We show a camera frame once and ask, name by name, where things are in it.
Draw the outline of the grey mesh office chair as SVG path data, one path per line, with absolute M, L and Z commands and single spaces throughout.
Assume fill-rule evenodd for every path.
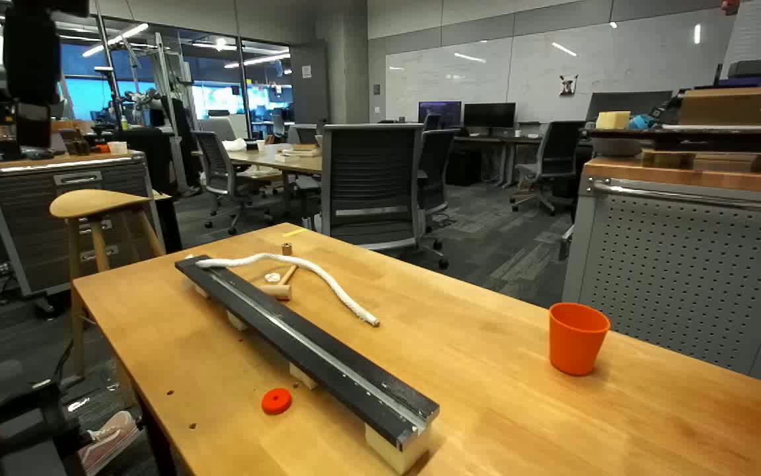
M 380 255 L 429 255 L 421 153 L 421 125 L 324 125 L 316 230 Z

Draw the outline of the light wooden background desk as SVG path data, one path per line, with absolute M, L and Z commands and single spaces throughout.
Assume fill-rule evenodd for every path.
M 287 175 L 320 175 L 323 153 L 312 145 L 264 145 L 260 152 L 229 152 L 234 165 L 273 167 Z

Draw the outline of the small wooden mallet toy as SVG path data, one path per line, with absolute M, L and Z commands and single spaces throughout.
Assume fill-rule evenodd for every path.
M 297 276 L 297 265 L 282 273 L 266 273 L 261 290 L 273 300 L 287 301 L 291 300 L 291 277 Z

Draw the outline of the grey office chair left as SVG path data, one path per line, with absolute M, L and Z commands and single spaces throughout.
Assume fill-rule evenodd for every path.
M 229 232 L 238 232 L 238 226 L 245 216 L 253 197 L 264 185 L 273 185 L 277 181 L 277 173 L 250 165 L 234 165 L 215 132 L 195 130 L 192 137 L 200 152 L 200 169 L 204 169 L 200 185 L 215 197 L 209 216 L 215 219 L 221 200 L 229 199 L 234 203 Z

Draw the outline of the dark computer monitor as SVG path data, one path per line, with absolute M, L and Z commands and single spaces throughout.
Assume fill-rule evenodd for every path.
M 466 126 L 512 126 L 516 125 L 516 105 L 512 103 L 468 103 L 466 105 Z

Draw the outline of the small orange plastic disc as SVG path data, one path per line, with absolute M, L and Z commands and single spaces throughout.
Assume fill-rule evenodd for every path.
M 286 412 L 291 404 L 293 404 L 293 396 L 291 396 L 287 390 L 270 390 L 270 391 L 261 396 L 261 412 L 264 412 L 264 416 L 279 416 L 279 412 Z

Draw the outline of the black office chair right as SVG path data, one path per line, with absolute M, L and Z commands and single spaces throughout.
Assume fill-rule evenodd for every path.
M 549 215 L 575 203 L 578 140 L 582 122 L 549 122 L 542 132 L 534 162 L 516 167 L 517 185 L 528 187 Z

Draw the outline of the orange plastic cup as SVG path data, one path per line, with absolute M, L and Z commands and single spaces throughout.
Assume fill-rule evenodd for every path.
M 587 304 L 558 301 L 549 308 L 549 366 L 567 376 L 594 370 L 611 321 Z

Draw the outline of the light wooden bar stool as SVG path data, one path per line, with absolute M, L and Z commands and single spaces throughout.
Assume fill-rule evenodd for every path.
M 71 355 L 68 366 L 85 374 L 85 325 L 109 312 L 122 312 L 126 294 L 110 269 L 109 239 L 122 239 L 126 265 L 163 255 L 163 240 L 151 210 L 158 197 L 104 187 L 79 187 L 55 197 L 47 211 L 67 226 L 71 289 Z

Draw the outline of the grey drawer cabinet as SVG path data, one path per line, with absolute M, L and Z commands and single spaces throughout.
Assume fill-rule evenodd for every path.
M 23 297 L 167 252 L 141 152 L 0 162 L 0 230 Z

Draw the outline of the grey perforated metal cabinet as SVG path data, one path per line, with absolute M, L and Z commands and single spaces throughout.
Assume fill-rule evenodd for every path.
M 761 173 L 591 158 L 562 297 L 626 335 L 761 379 Z

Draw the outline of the wooden shelf rack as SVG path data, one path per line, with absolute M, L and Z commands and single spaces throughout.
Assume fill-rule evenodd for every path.
M 761 88 L 686 91 L 651 125 L 591 126 L 600 158 L 761 173 Z

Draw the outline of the long black wooden rail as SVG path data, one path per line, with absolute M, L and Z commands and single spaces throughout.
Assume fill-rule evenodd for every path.
M 191 257 L 179 259 L 178 269 L 215 300 L 234 327 L 257 330 L 303 380 L 349 408 L 389 469 L 408 473 L 429 454 L 430 424 L 439 416 L 429 394 L 277 304 L 228 265 Z

